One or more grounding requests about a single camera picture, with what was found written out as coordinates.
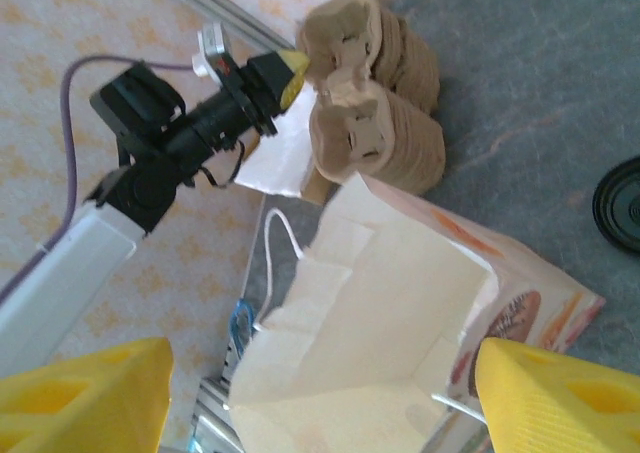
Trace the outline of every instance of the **white string handle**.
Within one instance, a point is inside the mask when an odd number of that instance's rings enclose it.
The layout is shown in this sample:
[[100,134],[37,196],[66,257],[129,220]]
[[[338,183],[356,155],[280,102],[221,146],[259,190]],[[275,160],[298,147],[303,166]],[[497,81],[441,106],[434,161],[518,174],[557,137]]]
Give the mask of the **white string handle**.
[[287,230],[287,234],[289,235],[289,240],[291,241],[291,246],[293,247],[293,251],[296,254],[298,260],[302,259],[304,256],[304,252],[302,248],[300,248],[300,244],[298,240],[296,240],[296,236],[293,233],[293,229],[291,228],[291,224],[289,220],[285,216],[285,214],[279,210],[278,208],[271,208],[264,219],[264,252],[267,260],[267,294],[264,299],[264,303],[262,303],[262,307],[260,311],[256,315],[256,320],[253,324],[253,327],[258,330],[264,330],[262,326],[262,320],[266,316],[269,311],[269,307],[271,306],[271,301],[273,300],[273,261],[271,259],[271,245],[269,241],[269,233],[271,231],[271,221],[274,217],[280,218],[282,224],[284,225],[285,230]]
[[433,395],[431,395],[431,398],[433,398],[434,400],[440,402],[440,403],[444,403],[447,406],[450,406],[451,408],[454,408],[458,411],[461,411],[462,413],[466,413],[467,415],[471,416],[472,418],[475,418],[478,421],[481,421],[482,423],[484,423],[485,425],[487,424],[487,420],[484,417],[484,415],[476,410],[474,410],[473,408],[469,408],[467,405],[465,405],[464,403],[461,403],[459,401],[456,401],[452,398],[449,398],[448,396],[444,396],[444,395],[440,395],[440,394],[436,394],[434,393]]

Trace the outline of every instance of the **purple cable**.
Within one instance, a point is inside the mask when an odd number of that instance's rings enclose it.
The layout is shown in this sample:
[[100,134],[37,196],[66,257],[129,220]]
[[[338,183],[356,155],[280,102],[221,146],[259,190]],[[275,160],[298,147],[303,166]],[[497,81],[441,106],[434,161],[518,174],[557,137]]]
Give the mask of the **purple cable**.
[[[71,128],[71,80],[73,75],[82,66],[94,61],[115,61],[119,63],[135,63],[136,59],[127,58],[117,55],[89,55],[74,61],[64,73],[62,83],[60,84],[60,115],[62,120],[62,135],[64,136],[65,155],[67,159],[67,207],[62,219],[62,223],[51,237],[42,245],[42,249],[38,250],[20,270],[2,287],[0,291],[0,305],[15,291],[22,281],[33,271],[33,269],[42,261],[58,244],[60,239],[69,229],[73,220],[73,213],[76,209],[76,200],[78,197],[78,168],[76,165],[76,149],[73,143],[73,130]],[[189,65],[170,65],[166,63],[145,62],[152,68],[163,70],[180,70],[191,71]]]

